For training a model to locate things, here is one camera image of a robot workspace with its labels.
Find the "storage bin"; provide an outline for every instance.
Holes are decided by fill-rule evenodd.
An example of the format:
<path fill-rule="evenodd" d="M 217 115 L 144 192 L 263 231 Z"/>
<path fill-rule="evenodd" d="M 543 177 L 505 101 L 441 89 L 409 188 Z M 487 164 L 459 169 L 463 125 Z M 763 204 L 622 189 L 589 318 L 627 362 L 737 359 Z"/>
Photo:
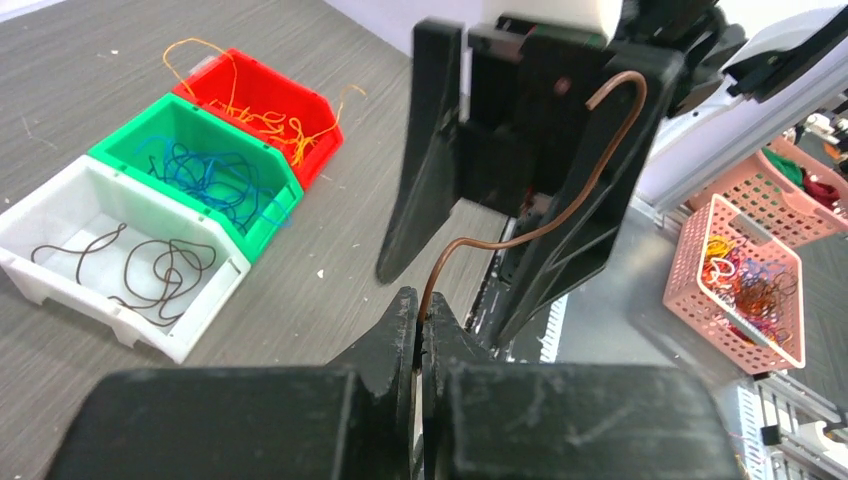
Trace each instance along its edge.
<path fill-rule="evenodd" d="M 317 137 L 314 145 L 306 146 L 300 164 L 291 165 L 304 190 L 309 189 L 344 142 L 335 112 L 326 98 L 234 48 L 198 69 L 185 83 L 174 87 L 172 93 L 272 145 L 290 162 L 295 160 L 297 145 L 292 142 L 296 131 L 289 125 L 289 119 L 298 119 L 307 137 L 335 125 Z M 231 97 L 235 110 L 228 113 L 226 107 Z M 245 109 L 255 115 L 247 123 L 238 118 Z M 269 133 L 269 125 L 260 118 L 269 112 L 272 113 L 266 118 L 271 120 L 286 116 L 283 133 Z"/>
<path fill-rule="evenodd" d="M 212 170 L 198 161 L 189 168 L 176 160 L 184 150 L 211 159 L 213 181 L 205 178 Z M 282 153 L 170 93 L 89 155 L 220 223 L 251 263 L 303 198 Z M 208 185 L 198 190 L 200 180 Z M 225 205 L 234 192 L 249 195 Z"/>
<path fill-rule="evenodd" d="M 739 239 L 742 255 L 761 263 L 778 262 L 797 281 L 779 308 L 788 334 L 778 342 L 761 333 L 737 310 L 704 285 L 703 265 L 713 235 Z M 806 363 L 801 259 L 720 195 L 713 195 L 683 225 L 663 304 L 748 374 Z"/>
<path fill-rule="evenodd" d="M 835 187 L 840 194 L 836 209 L 828 209 L 787 180 L 761 151 L 693 196 L 692 209 L 709 204 L 713 194 L 722 195 L 792 248 L 848 232 L 848 183 L 783 137 L 767 148 L 806 169 L 817 181 Z"/>
<path fill-rule="evenodd" d="M 250 271 L 218 223 L 88 156 L 0 215 L 0 266 L 30 301 L 50 298 L 176 363 Z M 154 303 L 139 295 L 168 301 L 128 308 Z"/>

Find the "plastic basket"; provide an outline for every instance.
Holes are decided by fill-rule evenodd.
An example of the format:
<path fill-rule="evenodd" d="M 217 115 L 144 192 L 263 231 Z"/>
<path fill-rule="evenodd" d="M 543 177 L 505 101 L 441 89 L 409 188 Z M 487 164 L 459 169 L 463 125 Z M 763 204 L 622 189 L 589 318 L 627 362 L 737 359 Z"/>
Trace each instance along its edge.
<path fill-rule="evenodd" d="M 258 201 L 245 202 L 235 213 L 216 210 L 215 205 L 181 191 L 178 184 L 152 174 L 151 169 L 163 171 L 166 153 L 165 144 L 157 137 L 173 139 L 195 152 L 242 155 L 255 167 L 254 186 L 265 193 Z M 170 93 L 92 147 L 89 155 L 220 223 L 251 263 L 303 198 L 303 189 L 278 150 Z M 244 178 L 230 176 L 226 183 L 243 188 Z M 231 192 L 227 186 L 221 195 Z M 244 228 L 231 221 L 247 217 L 250 220 L 244 222 Z"/>
<path fill-rule="evenodd" d="M 306 136 L 322 132 L 336 123 L 335 112 L 326 98 L 234 48 L 227 50 L 226 55 L 217 57 L 187 78 L 185 84 L 191 90 L 180 83 L 172 92 L 272 145 L 283 152 L 287 159 L 294 159 L 296 145 L 286 143 L 285 140 L 293 139 L 295 131 L 287 121 L 284 123 L 285 130 L 282 134 L 271 135 L 262 133 L 269 128 L 260 118 L 245 123 L 226 112 L 233 82 L 235 97 L 232 107 L 239 111 L 250 107 L 249 112 L 256 115 L 276 112 L 286 115 L 288 119 L 297 118 Z M 294 174 L 304 190 L 309 189 L 343 142 L 341 128 L 336 125 L 316 138 L 314 145 L 306 147 L 302 163 L 292 165 Z"/>
<path fill-rule="evenodd" d="M 122 222 L 127 224 L 126 230 L 111 245 L 88 253 L 80 267 L 79 255 L 55 249 L 33 254 L 42 245 L 83 250 Z M 109 296 L 116 295 L 126 304 L 144 303 L 127 284 L 142 296 L 162 293 L 164 284 L 154 274 L 154 262 L 170 247 L 148 244 L 136 250 L 127 263 L 134 247 L 154 239 L 202 245 L 181 244 L 210 268 L 189 278 L 185 265 L 175 261 L 174 268 L 184 275 L 184 281 L 197 283 L 194 288 L 186 283 L 181 290 L 186 293 L 174 298 L 161 313 L 156 308 L 133 310 L 110 300 Z M 250 271 L 250 263 L 220 225 L 88 156 L 80 157 L 0 215 L 0 266 L 30 301 L 41 304 L 51 298 L 108 325 L 121 343 L 132 346 L 142 340 L 177 363 L 185 360 Z M 166 265 L 160 263 L 159 267 L 158 273 L 163 275 Z M 76 281 L 77 268 L 80 283 Z M 179 313 L 182 316 L 176 322 L 162 320 Z"/>
<path fill-rule="evenodd" d="M 762 152 L 746 158 L 689 200 L 693 210 L 722 195 L 792 248 L 848 232 L 848 183 L 839 174 L 782 137 L 767 148 L 795 162 L 840 194 L 831 211 L 786 179 Z"/>
<path fill-rule="evenodd" d="M 791 337 L 778 345 L 760 333 L 735 309 L 719 299 L 701 278 L 711 235 L 745 237 L 741 246 L 747 258 L 780 262 L 798 280 L 795 293 L 781 305 L 781 326 Z M 663 296 L 663 304 L 748 374 L 803 368 L 804 302 L 801 259 L 783 242 L 753 222 L 719 195 L 689 217 L 680 234 L 677 253 Z M 742 332 L 746 341 L 730 325 Z"/>

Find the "brown cord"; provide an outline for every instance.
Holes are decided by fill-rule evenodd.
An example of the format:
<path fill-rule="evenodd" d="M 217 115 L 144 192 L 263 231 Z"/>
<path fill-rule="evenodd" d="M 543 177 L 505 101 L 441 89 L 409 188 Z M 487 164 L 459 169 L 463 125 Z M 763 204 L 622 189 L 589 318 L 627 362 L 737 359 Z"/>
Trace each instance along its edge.
<path fill-rule="evenodd" d="M 59 252 L 62 252 L 62 253 L 68 253 L 68 254 L 71 254 L 71 255 L 79 255 L 79 261 L 77 262 L 77 267 L 76 267 L 76 271 L 75 271 L 75 274 L 74 274 L 74 278 L 75 278 L 77 284 L 82 285 L 82 281 L 80 280 L 80 271 L 82 270 L 82 264 L 83 264 L 83 261 L 85 260 L 86 256 L 88 256 L 92 253 L 99 252 L 99 251 L 105 249 L 106 247 L 112 245 L 113 243 L 115 243 L 115 241 L 118 240 L 118 237 L 121 235 L 121 232 L 126 230 L 126 228 L 127 228 L 126 223 L 119 224 L 118 227 L 115 230 L 113 230 L 113 231 L 111 231 L 111 232 L 109 232 L 105 235 L 101 235 L 100 237 L 94 239 L 83 250 L 69 250 L 69 249 L 66 249 L 66 248 L 57 247 L 55 245 L 41 245 L 39 247 L 36 247 L 32 251 L 32 253 L 30 254 L 30 260 L 32 260 L 32 262 L 35 263 L 36 253 L 38 253 L 39 251 L 44 250 L 44 249 L 52 249 L 52 250 L 56 250 L 56 251 L 59 251 Z M 102 242 L 103 240 L 105 240 L 107 238 L 109 238 L 109 241 L 107 241 L 103 245 L 95 247 L 95 245 L 97 245 L 99 242 Z M 196 247 L 198 249 L 210 250 L 212 252 L 212 259 L 208 263 L 204 264 L 203 261 L 200 259 L 200 256 L 197 253 L 195 253 L 194 251 L 189 250 L 187 248 L 181 248 L 181 247 L 178 246 L 178 244 L 188 245 L 190 247 Z M 136 253 L 138 253 L 138 251 L 141 250 L 143 247 L 146 247 L 148 245 L 164 245 L 168 248 L 168 251 L 161 253 L 161 254 L 159 254 L 158 257 L 156 257 L 156 259 L 153 261 L 153 265 L 152 265 L 153 276 L 156 277 L 158 280 L 162 281 L 162 284 L 163 284 L 162 285 L 162 294 L 159 295 L 158 298 L 148 298 L 148 297 L 144 297 L 144 296 L 140 295 L 138 292 L 136 292 L 133 289 L 133 287 L 132 287 L 132 285 L 130 285 L 130 281 L 129 281 L 130 263 L 132 262 L 133 256 Z M 174 261 L 176 260 L 177 256 L 182 257 L 183 260 L 185 260 L 185 262 L 189 265 L 189 267 L 191 267 L 192 269 L 194 269 L 197 272 L 196 280 L 194 281 L 194 283 L 189 285 L 187 288 L 183 288 L 183 283 L 185 281 L 185 277 L 183 276 L 182 272 L 180 272 L 180 270 L 176 268 L 176 266 L 174 264 Z M 183 295 L 194 290 L 200 284 L 200 281 L 203 278 L 203 273 L 206 270 L 209 270 L 210 268 L 212 268 L 213 265 L 215 265 L 215 261 L 217 260 L 217 258 L 218 258 L 218 252 L 215 250 L 214 247 L 212 247 L 210 245 L 192 243 L 192 242 L 188 242 L 188 241 L 185 241 L 185 240 L 178 240 L 178 239 L 171 239 L 171 240 L 167 240 L 167 241 L 165 241 L 165 240 L 147 240 L 147 241 L 144 241 L 144 242 L 136 245 L 135 247 L 133 247 L 133 249 L 130 250 L 130 253 L 127 255 L 127 259 L 124 262 L 123 280 L 124 280 L 124 287 L 127 289 L 128 292 L 130 292 L 132 295 L 136 296 L 139 300 L 141 300 L 143 302 L 150 302 L 150 304 L 149 305 L 130 305 L 127 301 L 125 301 L 124 299 L 122 299 L 118 296 L 115 296 L 115 295 L 112 295 L 108 298 L 110 300 L 114 300 L 115 302 L 117 302 L 122 307 L 128 308 L 128 309 L 130 309 L 134 312 L 139 312 L 140 310 L 149 310 L 149 309 L 152 309 L 152 308 L 159 307 L 158 314 L 159 314 L 159 319 L 162 320 L 161 323 L 155 322 L 155 321 L 147 318 L 144 315 L 142 315 L 142 316 L 145 318 L 145 320 L 147 320 L 148 322 L 152 323 L 153 325 L 155 325 L 157 327 L 168 327 L 168 326 L 176 323 L 176 321 L 179 320 L 180 317 L 182 317 L 183 313 L 185 313 L 185 312 L 180 312 L 176 315 L 171 315 L 169 317 L 166 317 L 165 314 L 164 314 L 164 310 L 168 306 L 168 303 L 170 303 L 172 300 L 176 300 L 177 298 L 180 298 Z M 166 259 L 168 260 L 167 267 L 165 268 L 164 272 L 160 273 L 160 270 L 161 270 L 161 267 L 162 267 L 161 262 L 166 260 Z"/>
<path fill-rule="evenodd" d="M 424 293 L 421 295 L 421 307 L 418 310 L 418 322 L 423 324 L 427 321 L 427 310 L 430 308 L 430 301 L 433 297 L 433 289 L 436 287 L 436 281 L 439 279 L 439 274 L 442 272 L 442 267 L 445 266 L 445 263 L 450 258 L 453 252 L 461 247 L 468 246 L 474 247 L 481 250 L 503 250 L 506 248 L 516 247 L 523 243 L 529 242 L 531 240 L 535 240 L 542 235 L 550 233 L 555 230 L 557 227 L 563 224 L 568 218 L 583 205 L 583 202 L 586 201 L 586 198 L 589 197 L 589 194 L 592 192 L 592 189 L 598 184 L 598 180 L 601 177 L 601 173 L 603 173 L 604 168 L 606 168 L 607 163 L 609 162 L 612 155 L 615 153 L 616 149 L 618 149 L 619 144 L 621 144 L 624 137 L 633 127 L 633 124 L 636 123 L 636 119 L 639 118 L 639 115 L 642 113 L 642 109 L 645 107 L 645 101 L 648 97 L 648 83 L 645 80 L 645 77 L 636 71 L 628 70 L 625 72 L 621 72 L 618 75 L 609 79 L 601 88 L 592 95 L 591 98 L 586 102 L 586 108 L 590 111 L 594 110 L 601 102 L 606 99 L 606 97 L 620 85 L 625 83 L 633 83 L 636 85 L 636 100 L 633 103 L 633 107 L 630 109 L 630 114 L 624 120 L 624 123 L 619 127 L 618 131 L 615 132 L 615 136 L 612 141 L 610 141 L 609 145 L 607 145 L 606 150 L 604 150 L 603 155 L 598 160 L 598 164 L 595 166 L 595 169 L 592 170 L 592 174 L 589 176 L 589 180 L 586 182 L 586 185 L 583 187 L 583 190 L 580 191 L 580 194 L 577 198 L 574 199 L 573 202 L 563 210 L 562 213 L 559 214 L 552 222 L 547 225 L 543 225 L 532 232 L 525 233 L 520 237 L 513 238 L 512 240 L 506 242 L 484 242 L 481 240 L 476 240 L 473 238 L 461 237 L 452 241 L 448 244 L 447 247 L 442 251 L 442 254 L 439 256 L 439 259 L 436 261 L 436 264 L 433 265 L 433 271 L 430 272 L 430 278 L 427 280 L 427 285 L 424 287 Z"/>

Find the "white bin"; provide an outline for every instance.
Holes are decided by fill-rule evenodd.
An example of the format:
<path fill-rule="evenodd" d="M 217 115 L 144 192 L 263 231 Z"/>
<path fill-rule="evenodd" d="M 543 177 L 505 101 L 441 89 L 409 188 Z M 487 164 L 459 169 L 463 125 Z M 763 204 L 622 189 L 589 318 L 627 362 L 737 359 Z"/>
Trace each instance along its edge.
<path fill-rule="evenodd" d="M 35 253 L 35 262 L 31 260 L 42 245 L 84 250 L 121 223 L 126 229 L 111 245 L 85 256 L 79 284 L 75 278 L 80 255 L 43 248 Z M 193 252 L 180 257 L 168 255 L 169 244 L 148 244 L 128 263 L 127 257 L 142 242 L 170 239 L 204 247 L 174 243 Z M 208 247 L 215 249 L 214 261 Z M 153 272 L 157 258 L 159 279 Z M 188 268 L 186 259 L 209 268 L 198 273 Z M 184 277 L 181 287 L 175 284 L 176 273 L 170 285 L 161 280 L 172 265 Z M 50 298 L 110 326 L 124 345 L 140 339 L 176 363 L 185 360 L 250 270 L 216 222 L 87 155 L 0 215 L 0 266 L 30 301 L 41 304 Z M 127 284 L 153 299 L 178 287 L 186 293 L 170 301 L 161 314 L 158 307 L 133 310 L 109 298 L 117 296 L 135 306 L 152 303 L 130 293 Z M 163 320 L 181 312 L 173 323 Z"/>

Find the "gray wood grain surface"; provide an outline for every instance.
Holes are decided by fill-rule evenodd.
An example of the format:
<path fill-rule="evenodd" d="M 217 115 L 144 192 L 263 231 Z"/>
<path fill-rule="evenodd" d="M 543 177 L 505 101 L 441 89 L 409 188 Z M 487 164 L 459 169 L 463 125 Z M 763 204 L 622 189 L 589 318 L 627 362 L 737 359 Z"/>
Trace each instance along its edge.
<path fill-rule="evenodd" d="M 348 97 L 344 147 L 187 365 L 326 362 L 377 321 L 399 286 L 422 288 L 450 239 L 497 238 L 502 218 L 461 204 L 395 285 L 377 284 L 409 59 L 317 0 L 69 0 L 0 24 L 0 211 L 166 93 L 176 80 L 162 51 L 191 36 L 235 46 L 333 100 L 348 84 L 369 96 Z M 173 61 L 187 72 L 210 53 L 186 46 Z M 460 251 L 442 274 L 438 290 L 460 317 L 488 258 Z M 0 480 L 40 478 L 100 378 L 173 364 L 150 348 L 119 345 L 109 329 L 64 307 L 28 303 L 0 277 Z"/>

